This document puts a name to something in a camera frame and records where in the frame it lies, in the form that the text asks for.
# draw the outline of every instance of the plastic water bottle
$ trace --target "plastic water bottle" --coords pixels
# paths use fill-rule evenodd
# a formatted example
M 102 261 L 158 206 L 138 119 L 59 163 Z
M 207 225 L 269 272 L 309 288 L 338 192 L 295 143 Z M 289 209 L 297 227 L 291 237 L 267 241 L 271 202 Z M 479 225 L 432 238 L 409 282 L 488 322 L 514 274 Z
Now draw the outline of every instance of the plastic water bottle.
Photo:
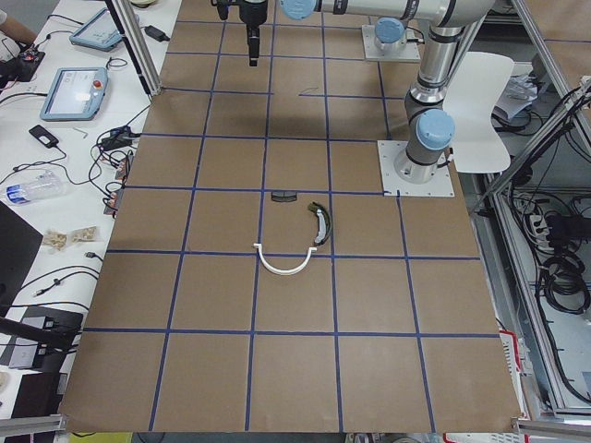
M 45 171 L 34 181 L 12 185 L 2 190 L 0 199 L 9 205 L 23 205 L 34 200 L 59 196 L 64 192 L 64 184 L 51 171 Z

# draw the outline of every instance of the computer monitor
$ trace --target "computer monitor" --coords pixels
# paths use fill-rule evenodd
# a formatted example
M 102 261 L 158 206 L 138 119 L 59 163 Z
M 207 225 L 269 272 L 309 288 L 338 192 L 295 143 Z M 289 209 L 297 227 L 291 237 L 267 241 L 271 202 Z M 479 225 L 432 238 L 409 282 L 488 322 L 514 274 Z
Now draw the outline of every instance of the computer monitor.
M 37 257 L 43 236 L 0 202 L 0 317 L 14 302 Z

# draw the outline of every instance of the power adapter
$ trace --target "power adapter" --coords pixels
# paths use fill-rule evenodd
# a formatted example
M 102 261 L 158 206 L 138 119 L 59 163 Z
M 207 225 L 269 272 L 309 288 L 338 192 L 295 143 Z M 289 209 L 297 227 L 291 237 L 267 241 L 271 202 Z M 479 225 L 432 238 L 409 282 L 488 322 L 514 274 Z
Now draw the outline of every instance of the power adapter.
M 131 146 L 133 139 L 138 137 L 139 134 L 131 132 L 129 126 L 118 127 L 110 131 L 109 137 L 101 139 L 101 149 L 107 152 Z
M 146 32 L 148 36 L 152 37 L 157 42 L 168 42 L 170 40 L 170 37 L 168 37 L 165 32 L 153 27 L 152 25 L 144 28 L 144 32 Z

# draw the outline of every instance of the white curved plastic piece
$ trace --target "white curved plastic piece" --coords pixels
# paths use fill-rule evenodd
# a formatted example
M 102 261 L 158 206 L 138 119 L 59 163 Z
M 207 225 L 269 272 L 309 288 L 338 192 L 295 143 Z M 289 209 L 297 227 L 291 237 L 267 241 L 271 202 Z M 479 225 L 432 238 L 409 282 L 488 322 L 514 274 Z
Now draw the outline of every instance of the white curved plastic piece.
M 318 250 L 314 246 L 309 247 L 308 248 L 308 255 L 306 256 L 306 259 L 299 266 L 296 266 L 293 269 L 277 269 L 274 266 L 271 266 L 269 264 L 269 262 L 265 259 L 265 257 L 262 255 L 262 244 L 255 243 L 253 246 L 255 247 L 255 249 L 257 249 L 259 251 L 259 257 L 260 257 L 260 261 L 262 262 L 262 265 L 265 268 L 267 268 L 269 271 L 271 271 L 273 274 L 277 274 L 277 275 L 294 275 L 294 274 L 297 274 L 300 270 L 302 270 L 303 268 L 306 267 L 306 265 L 310 261 L 310 258 L 312 257 L 312 253 L 313 252 L 316 252 Z
M 503 55 L 467 53 L 450 84 L 443 110 L 453 117 L 452 147 L 458 173 L 492 174 L 511 164 L 490 114 L 513 72 Z

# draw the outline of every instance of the brown cardboard surface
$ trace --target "brown cardboard surface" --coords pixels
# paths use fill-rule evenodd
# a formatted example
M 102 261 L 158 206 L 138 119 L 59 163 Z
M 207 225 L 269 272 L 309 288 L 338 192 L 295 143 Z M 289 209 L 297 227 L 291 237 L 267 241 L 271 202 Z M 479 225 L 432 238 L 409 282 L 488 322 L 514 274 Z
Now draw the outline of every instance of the brown cardboard surface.
M 176 254 L 108 254 L 92 297 L 87 328 L 166 328 Z
M 279 203 L 265 195 L 261 241 L 265 253 L 306 254 L 318 235 L 318 216 L 308 209 L 312 202 L 331 210 L 328 197 L 322 194 L 299 194 L 296 202 Z M 319 252 L 330 250 L 331 240 L 319 247 Z
M 184 190 L 126 190 L 109 247 L 179 250 L 190 199 L 190 191 Z
M 302 258 L 269 258 L 279 269 L 291 269 Z M 334 329 L 332 317 L 331 261 L 312 258 L 291 279 L 259 268 L 256 325 L 260 330 L 322 331 Z
M 525 0 L 545 40 L 589 41 L 591 7 L 586 0 Z
M 337 254 L 398 257 L 404 254 L 400 212 L 393 198 L 334 196 L 332 213 Z
M 201 138 L 142 136 L 128 185 L 191 187 Z
M 208 138 L 203 144 L 198 186 L 232 189 L 260 187 L 264 150 L 262 140 Z
M 421 330 L 483 334 L 497 330 L 492 306 L 482 303 L 488 287 L 479 262 L 413 260 L 410 270 L 420 276 L 414 280 L 414 291 Z M 462 309 L 449 309 L 451 305 Z
M 241 431 L 248 337 L 172 335 L 154 431 Z
M 150 421 L 164 336 L 85 331 L 60 404 L 66 429 L 139 431 Z
M 257 337 L 252 430 L 338 431 L 334 362 L 330 337 Z
M 512 432 L 500 414 L 490 413 L 493 405 L 508 407 L 507 399 L 513 395 L 498 340 L 431 338 L 422 342 L 438 429 Z M 450 391 L 451 380 L 458 390 Z M 506 411 L 517 413 L 515 406 Z
M 415 332 L 403 260 L 338 259 L 335 278 L 340 330 Z
M 416 339 L 345 337 L 339 348 L 347 429 L 431 429 Z
M 591 72 L 591 57 L 588 56 L 591 42 L 547 42 L 546 45 L 571 88 L 578 88 L 581 77 Z M 591 121 L 590 110 L 583 110 L 583 114 Z
M 260 194 L 199 192 L 188 230 L 188 251 L 252 252 Z
M 332 189 L 383 192 L 378 147 L 375 142 L 331 142 Z
M 160 77 L 165 88 L 209 90 L 217 57 L 208 54 L 168 54 Z
M 269 189 L 327 189 L 326 142 L 269 140 L 266 172 Z
M 184 257 L 173 327 L 250 329 L 255 266 L 253 257 Z
M 153 101 L 63 403 L 70 429 L 509 428 L 457 177 L 456 198 L 381 194 L 375 140 L 407 138 L 416 66 L 362 61 L 370 18 L 293 26 L 273 10 L 250 68 L 235 10 L 223 24 L 209 2 L 181 6 L 172 89 Z M 301 263 L 311 201 L 331 238 L 300 273 L 270 273 L 253 244 L 280 269 Z

